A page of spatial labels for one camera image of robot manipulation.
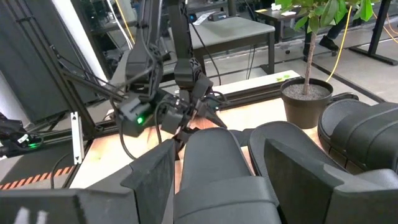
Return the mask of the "black desk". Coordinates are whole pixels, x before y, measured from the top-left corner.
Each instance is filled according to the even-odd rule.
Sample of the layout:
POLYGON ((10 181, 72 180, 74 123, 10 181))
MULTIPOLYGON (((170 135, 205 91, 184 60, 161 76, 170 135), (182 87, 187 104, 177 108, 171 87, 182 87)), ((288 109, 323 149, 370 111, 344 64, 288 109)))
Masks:
POLYGON ((283 16, 281 10, 272 10, 271 8, 259 9, 255 11, 257 19, 264 21, 265 24, 275 27, 275 41, 282 42, 292 40, 296 36, 303 36, 302 31, 294 30, 295 23, 300 19, 298 13, 299 6, 295 6, 292 10, 293 14, 283 16))

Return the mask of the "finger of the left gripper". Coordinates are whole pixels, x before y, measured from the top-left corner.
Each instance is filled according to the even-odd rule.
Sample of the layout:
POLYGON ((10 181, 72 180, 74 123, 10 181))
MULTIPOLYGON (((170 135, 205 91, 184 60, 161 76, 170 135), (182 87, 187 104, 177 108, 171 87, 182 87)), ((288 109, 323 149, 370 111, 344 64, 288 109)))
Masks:
POLYGON ((204 107, 198 110, 198 115, 206 118, 219 127, 226 128, 226 125, 222 119, 209 107, 204 107))

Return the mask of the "orange black hazard tape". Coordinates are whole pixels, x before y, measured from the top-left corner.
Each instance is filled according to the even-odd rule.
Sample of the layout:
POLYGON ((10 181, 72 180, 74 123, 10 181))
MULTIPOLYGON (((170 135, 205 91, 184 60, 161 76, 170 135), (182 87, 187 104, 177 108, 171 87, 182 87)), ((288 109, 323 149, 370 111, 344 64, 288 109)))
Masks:
MULTIPOLYGON (((60 176, 60 175, 65 175, 65 174, 69 174, 71 171, 73 171, 75 168, 75 166, 70 166, 70 167, 64 167, 61 169, 57 169, 55 171, 55 176, 60 176)), ((38 174, 35 176, 31 176, 25 179, 21 179, 21 180, 15 180, 13 182, 9 182, 6 184, 0 184, 0 190, 10 190, 10 189, 14 189, 17 187, 22 187, 24 185, 28 185, 28 184, 33 184, 36 183, 38 181, 42 181, 42 180, 47 180, 49 178, 51 178, 52 173, 51 172, 46 172, 43 174, 38 174)))

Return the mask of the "person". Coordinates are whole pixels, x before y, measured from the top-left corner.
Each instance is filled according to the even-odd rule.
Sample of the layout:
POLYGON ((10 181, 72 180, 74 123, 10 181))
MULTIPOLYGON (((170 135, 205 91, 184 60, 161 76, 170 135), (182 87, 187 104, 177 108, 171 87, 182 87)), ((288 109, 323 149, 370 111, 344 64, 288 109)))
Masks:
MULTIPOLYGON (((345 14, 344 18, 339 21, 336 25, 334 25, 327 33, 324 35, 322 40, 320 41, 320 45, 322 47, 327 48, 328 50, 337 51, 339 47, 334 43, 334 40, 338 37, 339 33, 345 28, 346 22, 348 20, 348 14, 345 14)), ((304 60, 307 61, 310 43, 311 43, 311 33, 306 33, 305 40, 304 40, 304 48, 303 48, 303 55, 304 60)))

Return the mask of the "small black box device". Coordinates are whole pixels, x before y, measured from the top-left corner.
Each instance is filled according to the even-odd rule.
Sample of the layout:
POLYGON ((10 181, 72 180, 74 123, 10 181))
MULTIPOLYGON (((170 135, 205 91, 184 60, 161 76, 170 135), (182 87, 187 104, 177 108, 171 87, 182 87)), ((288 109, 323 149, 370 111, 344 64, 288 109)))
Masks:
POLYGON ((227 13, 223 11, 213 12, 208 16, 208 20, 212 22, 220 21, 228 17, 227 13))

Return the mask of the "white paper sheet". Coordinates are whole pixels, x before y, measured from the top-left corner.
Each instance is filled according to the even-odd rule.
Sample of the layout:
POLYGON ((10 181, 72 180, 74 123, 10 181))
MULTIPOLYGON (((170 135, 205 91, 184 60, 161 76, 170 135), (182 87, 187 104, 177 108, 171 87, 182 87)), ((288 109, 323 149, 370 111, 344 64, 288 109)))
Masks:
POLYGON ((213 13, 215 13, 215 12, 213 11, 213 12, 207 12, 207 13, 202 14, 202 15, 193 23, 193 25, 195 25, 195 26, 200 25, 202 22, 204 22, 205 20, 207 20, 207 18, 208 18, 210 15, 212 15, 213 13))

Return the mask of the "green plant in black pot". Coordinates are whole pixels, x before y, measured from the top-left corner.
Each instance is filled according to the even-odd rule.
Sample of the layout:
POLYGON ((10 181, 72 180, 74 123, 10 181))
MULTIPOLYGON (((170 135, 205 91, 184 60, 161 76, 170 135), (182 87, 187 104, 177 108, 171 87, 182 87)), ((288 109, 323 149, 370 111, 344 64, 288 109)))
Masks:
POLYGON ((372 3, 378 0, 275 0, 283 11, 294 6, 300 7, 303 17, 295 27, 306 28, 310 36, 307 66, 303 78, 286 81, 280 92, 287 121, 302 129, 311 129, 318 124, 318 119, 331 99, 333 87, 326 81, 310 78, 315 40, 319 29, 336 25, 349 15, 348 6, 355 7, 355 18, 368 21, 373 14, 372 3))

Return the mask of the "black slide sandal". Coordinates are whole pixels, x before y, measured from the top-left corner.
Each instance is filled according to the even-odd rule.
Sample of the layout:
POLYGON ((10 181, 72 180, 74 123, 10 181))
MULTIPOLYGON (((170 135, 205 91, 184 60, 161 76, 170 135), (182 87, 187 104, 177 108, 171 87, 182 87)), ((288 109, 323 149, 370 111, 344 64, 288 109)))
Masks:
POLYGON ((266 139, 275 139, 296 151, 316 158, 332 167, 344 171, 345 168, 334 161, 327 153, 322 151, 315 142, 298 126, 286 121, 273 121, 262 124, 256 128, 247 128, 242 131, 231 130, 240 146, 249 148, 249 157, 256 175, 265 178, 265 183, 270 188, 270 195, 279 205, 279 200, 269 179, 264 160, 264 144, 266 139))
POLYGON ((398 103, 368 105, 345 99, 330 103, 318 120, 318 137, 362 170, 398 174, 398 103))
POLYGON ((282 224, 269 181, 255 176, 223 128, 193 134, 185 147, 174 224, 282 224))

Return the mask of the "black metal table leg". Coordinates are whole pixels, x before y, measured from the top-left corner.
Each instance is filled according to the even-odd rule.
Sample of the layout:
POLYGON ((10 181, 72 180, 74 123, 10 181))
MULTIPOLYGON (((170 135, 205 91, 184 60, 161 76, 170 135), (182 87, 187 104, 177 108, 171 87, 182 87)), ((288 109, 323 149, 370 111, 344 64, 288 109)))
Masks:
POLYGON ((369 44, 369 48, 367 50, 364 50, 361 48, 360 45, 350 47, 349 50, 358 54, 365 55, 369 58, 372 58, 374 60, 378 60, 380 62, 386 63, 388 65, 396 66, 398 65, 398 60, 394 60, 389 57, 385 57, 382 55, 377 54, 377 47, 380 42, 380 37, 382 34, 382 30, 384 29, 384 22, 387 17, 387 12, 390 6, 391 0, 381 0, 381 5, 379 8, 379 12, 376 18, 376 24, 373 29, 373 35, 371 37, 371 41, 369 44))

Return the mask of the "grey desk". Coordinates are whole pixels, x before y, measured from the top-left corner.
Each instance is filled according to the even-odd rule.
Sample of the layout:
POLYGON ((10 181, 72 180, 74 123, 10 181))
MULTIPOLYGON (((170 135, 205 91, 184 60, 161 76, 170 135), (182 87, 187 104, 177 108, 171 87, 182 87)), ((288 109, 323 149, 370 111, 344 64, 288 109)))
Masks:
POLYGON ((202 22, 200 25, 190 26, 190 35, 193 53, 201 66, 204 66, 203 57, 240 47, 268 45, 268 63, 261 68, 268 74, 274 73, 275 64, 275 27, 255 22, 242 17, 229 17, 220 21, 202 22))

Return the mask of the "silver bracket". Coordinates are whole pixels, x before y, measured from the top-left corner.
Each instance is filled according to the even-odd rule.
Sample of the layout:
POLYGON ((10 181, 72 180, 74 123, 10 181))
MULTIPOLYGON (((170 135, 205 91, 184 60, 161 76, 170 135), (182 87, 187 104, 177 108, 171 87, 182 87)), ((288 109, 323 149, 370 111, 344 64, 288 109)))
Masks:
POLYGON ((71 130, 73 142, 73 160, 74 164, 81 164, 85 157, 83 145, 83 130, 81 124, 81 117, 77 111, 70 114, 71 117, 71 130))

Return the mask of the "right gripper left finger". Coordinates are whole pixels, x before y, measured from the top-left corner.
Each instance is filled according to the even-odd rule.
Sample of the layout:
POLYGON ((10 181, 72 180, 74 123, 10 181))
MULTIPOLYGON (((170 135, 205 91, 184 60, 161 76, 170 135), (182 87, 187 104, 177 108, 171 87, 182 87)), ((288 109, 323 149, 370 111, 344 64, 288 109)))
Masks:
POLYGON ((0 192, 0 224, 161 224, 174 184, 166 140, 86 189, 0 192))

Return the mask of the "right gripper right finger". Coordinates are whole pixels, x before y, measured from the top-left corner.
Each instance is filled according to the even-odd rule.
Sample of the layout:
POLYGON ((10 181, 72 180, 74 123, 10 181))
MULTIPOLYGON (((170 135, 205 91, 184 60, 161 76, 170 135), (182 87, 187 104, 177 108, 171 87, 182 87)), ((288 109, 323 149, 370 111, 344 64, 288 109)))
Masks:
POLYGON ((350 174, 267 139, 264 160, 290 224, 398 224, 398 174, 378 169, 350 174))

